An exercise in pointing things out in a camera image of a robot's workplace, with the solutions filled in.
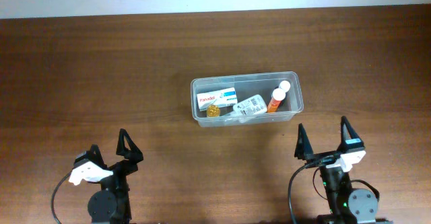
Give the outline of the white Panadol box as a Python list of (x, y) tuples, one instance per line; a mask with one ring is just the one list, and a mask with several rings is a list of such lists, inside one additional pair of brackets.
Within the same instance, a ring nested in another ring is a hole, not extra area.
[(224, 108), (238, 103), (236, 90), (234, 87), (209, 91), (197, 94), (197, 103), (200, 111), (206, 111), (210, 105)]

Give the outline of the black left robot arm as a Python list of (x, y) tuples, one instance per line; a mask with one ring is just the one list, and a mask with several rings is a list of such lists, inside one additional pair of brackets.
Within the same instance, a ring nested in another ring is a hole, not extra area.
[(92, 223), (129, 223), (132, 220), (127, 176), (138, 170), (143, 153), (123, 128), (119, 131), (116, 154), (124, 160), (112, 166), (104, 163), (97, 145), (75, 158), (69, 182), (77, 186), (84, 180), (101, 187), (88, 201)]

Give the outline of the dark bottle white cap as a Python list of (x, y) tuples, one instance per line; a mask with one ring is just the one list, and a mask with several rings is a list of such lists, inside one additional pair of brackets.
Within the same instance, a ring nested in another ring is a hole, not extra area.
[(291, 84), (290, 84), (290, 82), (289, 81), (287, 81), (287, 80), (284, 80), (284, 81), (282, 81), (280, 84), (279, 84), (279, 86), (278, 86), (280, 89), (282, 89), (284, 92), (285, 92), (285, 98), (280, 102), (280, 104), (279, 104), (279, 107), (282, 107), (284, 104), (285, 104), (285, 102), (286, 102), (286, 100), (287, 100), (287, 98), (288, 98), (288, 92), (289, 92), (289, 90), (290, 90), (290, 88), (291, 88)]

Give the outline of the clear plastic container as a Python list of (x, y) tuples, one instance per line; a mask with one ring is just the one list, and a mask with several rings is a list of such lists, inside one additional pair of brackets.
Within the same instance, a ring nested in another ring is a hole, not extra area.
[[(206, 111), (200, 111), (197, 94), (234, 87), (238, 103), (254, 95), (261, 95), (265, 103), (271, 100), (274, 89), (287, 80), (291, 84), (288, 98), (282, 107), (274, 113), (251, 116), (224, 116), (232, 111), (233, 106), (220, 108), (220, 116), (209, 118)], [(298, 76), (293, 71), (277, 73), (257, 73), (248, 75), (230, 75), (194, 79), (191, 82), (191, 108), (193, 118), (202, 127), (260, 124), (265, 122), (289, 121), (295, 114), (303, 111), (304, 104)]]

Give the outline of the small gold-lid jar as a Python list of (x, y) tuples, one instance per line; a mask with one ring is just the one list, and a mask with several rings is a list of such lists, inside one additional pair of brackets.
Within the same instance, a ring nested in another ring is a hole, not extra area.
[(220, 112), (221, 112), (220, 108), (216, 105), (210, 105), (207, 107), (207, 110), (206, 110), (207, 117), (209, 118), (220, 116)]

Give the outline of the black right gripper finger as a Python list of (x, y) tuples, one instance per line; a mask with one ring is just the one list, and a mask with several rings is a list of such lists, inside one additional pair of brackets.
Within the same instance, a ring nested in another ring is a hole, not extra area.
[(349, 123), (346, 116), (341, 117), (341, 142), (339, 152), (356, 152), (365, 150), (364, 142)]
[(310, 144), (303, 124), (298, 125), (298, 139), (296, 143), (294, 157), (301, 160), (314, 159), (314, 151), (312, 150), (312, 146)]

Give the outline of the orange tube white cap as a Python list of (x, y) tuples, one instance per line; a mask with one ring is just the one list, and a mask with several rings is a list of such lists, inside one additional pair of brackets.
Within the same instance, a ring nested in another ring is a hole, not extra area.
[(286, 98), (286, 92), (281, 88), (273, 90), (271, 100), (267, 106), (267, 113), (274, 113), (279, 108), (281, 102)]

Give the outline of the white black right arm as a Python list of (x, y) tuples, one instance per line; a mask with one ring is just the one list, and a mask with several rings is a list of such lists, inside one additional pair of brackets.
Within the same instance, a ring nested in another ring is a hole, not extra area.
[(288, 204), (292, 222), (297, 222), (292, 206), (294, 178), (302, 170), (314, 168), (320, 172), (325, 188), (325, 199), (330, 209), (329, 214), (317, 217), (317, 223), (390, 223), (388, 219), (376, 217), (380, 192), (368, 182), (353, 180), (349, 175), (353, 165), (359, 163), (366, 154), (364, 141), (345, 116), (341, 117), (340, 128), (341, 142), (336, 150), (315, 153), (304, 126), (298, 125), (294, 157), (305, 161), (305, 164), (292, 174), (288, 184)]

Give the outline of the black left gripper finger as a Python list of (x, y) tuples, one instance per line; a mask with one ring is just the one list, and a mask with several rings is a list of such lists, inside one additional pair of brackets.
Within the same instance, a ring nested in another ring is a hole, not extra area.
[(104, 163), (102, 154), (97, 145), (92, 145), (90, 147), (88, 155), (89, 155), (88, 159), (93, 163), (95, 163), (98, 167), (102, 168), (103, 170), (107, 169), (107, 165)]
[(116, 154), (123, 156), (131, 163), (139, 163), (140, 161), (143, 161), (143, 153), (133, 142), (128, 132), (123, 128), (119, 131)]

